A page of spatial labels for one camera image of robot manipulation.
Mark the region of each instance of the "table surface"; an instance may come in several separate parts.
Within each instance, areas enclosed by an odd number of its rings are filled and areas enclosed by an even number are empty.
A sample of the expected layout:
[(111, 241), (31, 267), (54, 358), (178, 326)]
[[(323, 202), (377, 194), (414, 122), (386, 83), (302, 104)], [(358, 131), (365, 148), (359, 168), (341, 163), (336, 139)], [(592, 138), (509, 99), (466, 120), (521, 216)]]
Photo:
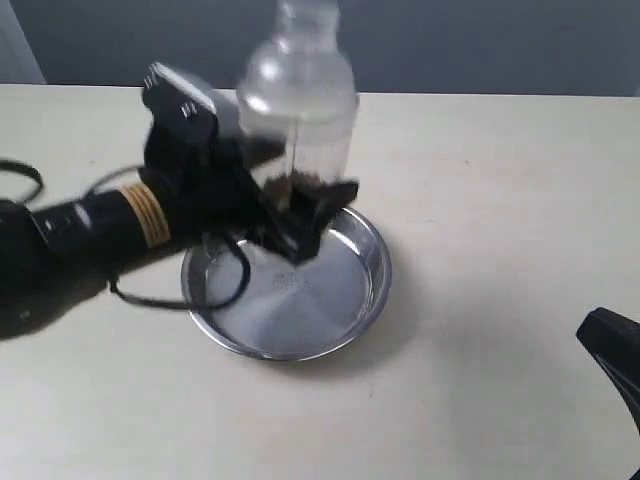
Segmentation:
[[(3, 86), (0, 105), (0, 156), (42, 171), (39, 205), (142, 160), (135, 89)], [(636, 99), (363, 95), (348, 173), (394, 264), (371, 330), (271, 364), (105, 293), (0, 345), (0, 474), (629, 478), (640, 439), (575, 331), (596, 306), (640, 318), (639, 124)], [(180, 263), (123, 288), (179, 295)]]

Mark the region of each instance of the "plastic bottle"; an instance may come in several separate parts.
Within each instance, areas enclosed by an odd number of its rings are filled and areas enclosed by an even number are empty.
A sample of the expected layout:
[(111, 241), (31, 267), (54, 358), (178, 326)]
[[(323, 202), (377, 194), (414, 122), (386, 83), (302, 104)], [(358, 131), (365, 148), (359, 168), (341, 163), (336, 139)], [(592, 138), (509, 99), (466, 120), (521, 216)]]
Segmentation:
[(245, 134), (287, 141), (282, 158), (253, 171), (280, 208), (292, 182), (330, 184), (344, 173), (358, 96), (338, 22), (332, 0), (280, 0), (275, 32), (236, 90)]

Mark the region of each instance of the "black object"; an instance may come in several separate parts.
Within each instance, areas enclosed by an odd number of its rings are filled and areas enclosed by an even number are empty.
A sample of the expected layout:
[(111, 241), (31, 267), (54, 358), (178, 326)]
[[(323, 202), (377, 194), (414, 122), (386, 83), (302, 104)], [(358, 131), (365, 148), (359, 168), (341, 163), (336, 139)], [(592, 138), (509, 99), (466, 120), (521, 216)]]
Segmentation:
[[(235, 301), (243, 279), (221, 305), (144, 299), (117, 287), (118, 275), (201, 241), (205, 233), (233, 244), (235, 231), (294, 264), (313, 258), (323, 230), (357, 195), (356, 182), (322, 188), (293, 187), (290, 208), (279, 211), (249, 171), (280, 156), (282, 141), (221, 135), (215, 109), (198, 103), (152, 67), (142, 99), (153, 115), (141, 182), (97, 192), (101, 180), (74, 201), (29, 211), (0, 200), (0, 337), (33, 332), (110, 285), (123, 300), (167, 309), (215, 309)], [(0, 170), (25, 174), (42, 187), (36, 170), (18, 162)]]
[[(598, 308), (577, 336), (616, 386), (640, 430), (640, 324)], [(640, 470), (631, 480), (640, 480)]]

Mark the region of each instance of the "bottle neck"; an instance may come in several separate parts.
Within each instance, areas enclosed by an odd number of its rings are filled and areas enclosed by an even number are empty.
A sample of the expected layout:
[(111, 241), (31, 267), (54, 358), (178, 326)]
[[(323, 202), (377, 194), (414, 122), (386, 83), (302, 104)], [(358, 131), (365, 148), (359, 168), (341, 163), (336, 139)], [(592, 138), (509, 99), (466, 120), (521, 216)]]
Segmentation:
[(275, 39), (283, 50), (329, 51), (337, 45), (338, 8), (329, 2), (281, 0)]

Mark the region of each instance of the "metal bowl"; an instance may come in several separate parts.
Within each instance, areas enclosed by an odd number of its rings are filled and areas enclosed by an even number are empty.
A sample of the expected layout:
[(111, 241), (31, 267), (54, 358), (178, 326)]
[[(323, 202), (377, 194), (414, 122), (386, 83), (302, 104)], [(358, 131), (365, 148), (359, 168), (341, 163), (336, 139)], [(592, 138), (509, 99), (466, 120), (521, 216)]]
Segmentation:
[[(251, 281), (232, 306), (191, 312), (200, 329), (225, 348), (264, 360), (301, 361), (333, 352), (362, 335), (382, 311), (391, 286), (391, 258), (378, 231), (344, 209), (318, 256), (293, 267), (277, 255), (240, 241)], [(222, 242), (189, 250), (182, 265), (188, 301), (212, 303), (240, 280), (239, 262)]]

